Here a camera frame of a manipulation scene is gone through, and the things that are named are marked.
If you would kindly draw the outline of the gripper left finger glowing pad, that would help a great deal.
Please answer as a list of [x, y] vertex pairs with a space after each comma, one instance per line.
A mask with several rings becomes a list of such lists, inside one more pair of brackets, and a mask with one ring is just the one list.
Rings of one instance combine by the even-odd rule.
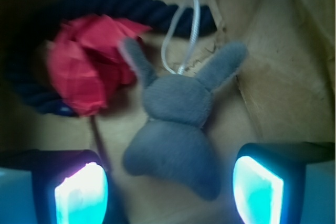
[[94, 151], [1, 152], [1, 223], [102, 223], [107, 203]]

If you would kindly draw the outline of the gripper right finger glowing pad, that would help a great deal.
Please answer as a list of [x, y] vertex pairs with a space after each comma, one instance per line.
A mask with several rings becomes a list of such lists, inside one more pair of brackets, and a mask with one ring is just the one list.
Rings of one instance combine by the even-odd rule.
[[335, 223], [335, 144], [245, 144], [233, 194], [243, 223]]

